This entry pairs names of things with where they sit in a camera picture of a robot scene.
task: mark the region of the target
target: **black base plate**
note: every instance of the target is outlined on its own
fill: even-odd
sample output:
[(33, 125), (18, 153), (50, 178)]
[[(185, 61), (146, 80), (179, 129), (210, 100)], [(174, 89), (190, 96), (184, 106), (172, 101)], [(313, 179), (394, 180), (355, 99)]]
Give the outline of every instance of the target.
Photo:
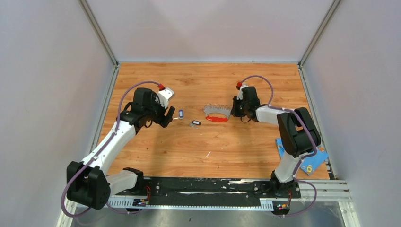
[[(191, 177), (150, 177), (145, 178), (145, 185), (151, 188), (151, 205), (175, 206), (260, 206), (259, 198), (289, 198), (288, 191), (273, 194), (269, 190), (269, 181), (253, 181), (239, 178), (191, 178)], [(291, 188), (292, 198), (300, 198)], [(118, 195), (133, 194), (129, 191)]]

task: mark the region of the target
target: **metal frame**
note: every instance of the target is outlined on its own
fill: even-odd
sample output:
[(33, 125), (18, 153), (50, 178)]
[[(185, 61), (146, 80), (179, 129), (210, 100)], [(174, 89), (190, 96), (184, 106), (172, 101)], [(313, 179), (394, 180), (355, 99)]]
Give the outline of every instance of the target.
[[(106, 38), (105, 38), (103, 32), (101, 31), (100, 26), (97, 23), (95, 16), (93, 15), (93, 12), (90, 9), (90, 6), (89, 6), (87, 0), (78, 0), (78, 2), (82, 6), (82, 9), (84, 10), (89, 22), (91, 23), (94, 31), (96, 32), (96, 35), (98, 36), (100, 42), (102, 43), (105, 51), (107, 52), (111, 62), (114, 64), (114, 67), (115, 67), (113, 75), (110, 79), (107, 93), (105, 95), (104, 106), (102, 109), (101, 116), (99, 118), (98, 127), (96, 129), (95, 136), (93, 139), (93, 143), (92, 143), (92, 149), (93, 149), (97, 145), (97, 142), (98, 142), (98, 139), (100, 136), (100, 132), (101, 132), (103, 122), (105, 119), (105, 114), (106, 114), (107, 108), (109, 106), (111, 94), (113, 92), (116, 78), (117, 78), (117, 75), (118, 75), (118, 72), (120, 69), (120, 64), (117, 61), (117, 59), (115, 58), (115, 55), (113, 54), (113, 51), (112, 51), (111, 47), (109, 46), (108, 42), (106, 41)], [(336, 12), (336, 10), (339, 7), (341, 2), (342, 2), (342, 0), (333, 0), (323, 21), (321, 22), (321, 24), (319, 25), (319, 28), (317, 29), (316, 33), (314, 34), (314, 37), (312, 38), (308, 48), (306, 49), (305, 53), (303, 54), (301, 60), (299, 62), (297, 62), (299, 75), (301, 77), (301, 81), (302, 81), (303, 87), (305, 89), (305, 94), (306, 94), (306, 98), (307, 98), (307, 101), (308, 101), (308, 104), (309, 104), (309, 107), (311, 110), (311, 114), (312, 114), (312, 117), (313, 117), (314, 121), (316, 122), (317, 128), (320, 132), (322, 132), (321, 127), (320, 127), (320, 124), (321, 124), (320, 117), (319, 117), (319, 115), (316, 114), (313, 97), (311, 96), (309, 89), (308, 89), (310, 86), (307, 81), (307, 78), (306, 78), (307, 76), (304, 72), (303, 66), (306, 63), (307, 59), (309, 58), (311, 52), (313, 51), (314, 47), (316, 46), (317, 42), (319, 41), (320, 37), (322, 36), (323, 32), (325, 31), (325, 29), (329, 23), (329, 21), (333, 17), (334, 13)], [(235, 61), (235, 63), (274, 63), (274, 62)], [(266, 179), (253, 179), (253, 180), (265, 181)], [(353, 207), (353, 202), (351, 200), (350, 193), (348, 191), (348, 186), (346, 185), (345, 181), (309, 180), (309, 182), (313, 183), (318, 190), (317, 201), (337, 201), (341, 208), (342, 217), (343, 217), (345, 225), (346, 226), (356, 226), (356, 227), (360, 226), (358, 218), (357, 218), (355, 210), (354, 210), (354, 207)], [(314, 196), (314, 191), (309, 185), (300, 184), (300, 189), (301, 189), (301, 193), (302, 193), (302, 198), (294, 199), (294, 200), (298, 200), (298, 201), (312, 200), (312, 198)], [(110, 202), (124, 200), (126, 197), (133, 197), (133, 196), (113, 196), (110, 198)], [(275, 200), (263, 199), (263, 200), (266, 202), (280, 201), (280, 199), (275, 199)], [(66, 200), (66, 207), (69, 212), (74, 212), (75, 209), (79, 206), (80, 205), (75, 202)], [(152, 207), (152, 208), (153, 209), (166, 209), (166, 207), (160, 207), (160, 208)], [(173, 206), (171, 206), (167, 209), (182, 209), (182, 208), (174, 208)], [(59, 217), (59, 221), (57, 223), (57, 226), (58, 227), (70, 226), (71, 223), (72, 223), (72, 218), (69, 218), (69, 217), (65, 216), (63, 213), (61, 213), (61, 215)]]
[(112, 93), (113, 93), (114, 86), (115, 86), (115, 82), (117, 80), (117, 75), (118, 75), (118, 72), (120, 71), (120, 66), (121, 66), (121, 64), (118, 64), (114, 68), (113, 75), (110, 78), (110, 81), (108, 83), (107, 93), (106, 93), (106, 95), (104, 97), (102, 113), (100, 114), (99, 122), (97, 123), (97, 127), (96, 127), (96, 132), (95, 132), (95, 135), (93, 137), (92, 146), (91, 146), (91, 149), (90, 149), (91, 151), (96, 148), (97, 143), (99, 141), (100, 133), (101, 133), (102, 128), (103, 128), (103, 123), (105, 122), (107, 108), (109, 107), (110, 99), (112, 97)]
[(324, 16), (323, 21), (320, 23), (319, 28), (317, 29), (311, 42), (309, 43), (304, 55), (301, 58), (301, 61), (298, 63), (298, 65), (300, 67), (302, 67), (305, 64), (306, 60), (308, 60), (308, 57), (310, 56), (314, 46), (319, 41), (320, 36), (325, 31), (328, 23), (330, 22), (331, 18), (333, 17), (334, 13), (336, 12), (336, 10), (341, 2), (342, 2), (342, 0), (334, 0), (333, 3), (331, 4), (329, 11), (327, 11), (326, 15)]
[(260, 64), (298, 64), (298, 61), (119, 61), (118, 63), (260, 63)]
[(90, 9), (90, 6), (89, 6), (87, 0), (78, 0), (78, 2), (81, 5), (82, 9), (84, 10), (86, 17), (88, 18), (88, 21), (92, 25), (97, 37), (100, 40), (100, 43), (103, 45), (104, 49), (106, 50), (106, 53), (109, 56), (110, 60), (112, 61), (114, 67), (117, 67), (118, 61), (115, 58), (115, 55), (114, 55), (109, 43), (107, 42), (105, 35), (103, 34), (102, 30), (100, 29), (100, 26), (97, 23), (95, 15), (93, 14), (92, 10)]
[(273, 211), (273, 202), (261, 200), (261, 205), (258, 207), (233, 207), (233, 206), (168, 206), (168, 205), (147, 205), (145, 207), (133, 206), (133, 199), (145, 199), (145, 196), (112, 196), (109, 198), (109, 205), (113, 208), (126, 209), (168, 209), (168, 210), (240, 210), (240, 211)]

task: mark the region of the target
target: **white wall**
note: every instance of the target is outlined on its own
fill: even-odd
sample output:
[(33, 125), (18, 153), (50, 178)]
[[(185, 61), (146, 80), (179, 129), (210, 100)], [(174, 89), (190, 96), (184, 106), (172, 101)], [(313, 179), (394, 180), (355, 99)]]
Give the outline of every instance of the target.
[(0, 226), (55, 226), (112, 65), (77, 0), (0, 3)]
[(344, 0), (306, 78), (363, 227), (399, 226), (401, 2)]
[(88, 0), (121, 61), (298, 61), (332, 0)]

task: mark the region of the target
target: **wood grain floor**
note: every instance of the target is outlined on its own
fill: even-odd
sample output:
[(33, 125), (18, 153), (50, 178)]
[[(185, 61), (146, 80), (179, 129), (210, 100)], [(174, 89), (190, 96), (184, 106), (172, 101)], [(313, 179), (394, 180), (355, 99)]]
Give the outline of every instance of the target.
[[(232, 105), (235, 85), (246, 76), (267, 77), (274, 87), (272, 104), (288, 108), (307, 107), (305, 93), (295, 64), (233, 64), (233, 63), (124, 63), (117, 77), (111, 102), (103, 125), (101, 139), (111, 129), (117, 116), (122, 94), (133, 84), (154, 80), (171, 88), (175, 97), (170, 102), (184, 119), (173, 120), (163, 129), (159, 125), (143, 128), (113, 162), (109, 174), (132, 167), (145, 176), (241, 177), (270, 178), (280, 162), (275, 145), (278, 127), (266, 123), (242, 123), (230, 117), (228, 122), (215, 123), (205, 119), (206, 104)], [(270, 97), (267, 83), (249, 79), (259, 99)], [(155, 85), (144, 85), (157, 91)], [(124, 104), (132, 100), (133, 92)], [(192, 120), (202, 122), (198, 129), (189, 127)], [(311, 177), (301, 170), (301, 179), (328, 179), (322, 164)]]

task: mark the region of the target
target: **red connector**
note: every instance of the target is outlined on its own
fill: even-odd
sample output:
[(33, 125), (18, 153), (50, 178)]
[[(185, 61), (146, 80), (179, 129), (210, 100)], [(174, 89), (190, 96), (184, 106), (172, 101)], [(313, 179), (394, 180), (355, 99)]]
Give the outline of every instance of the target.
[(239, 89), (241, 88), (241, 86), (242, 86), (242, 83), (241, 83), (241, 82), (238, 82), (238, 83), (237, 83), (237, 86), (236, 86), (237, 90), (239, 90)]
[(159, 91), (162, 91), (162, 90), (165, 89), (165, 87), (163, 86), (163, 84), (159, 84), (157, 87), (159, 88)]

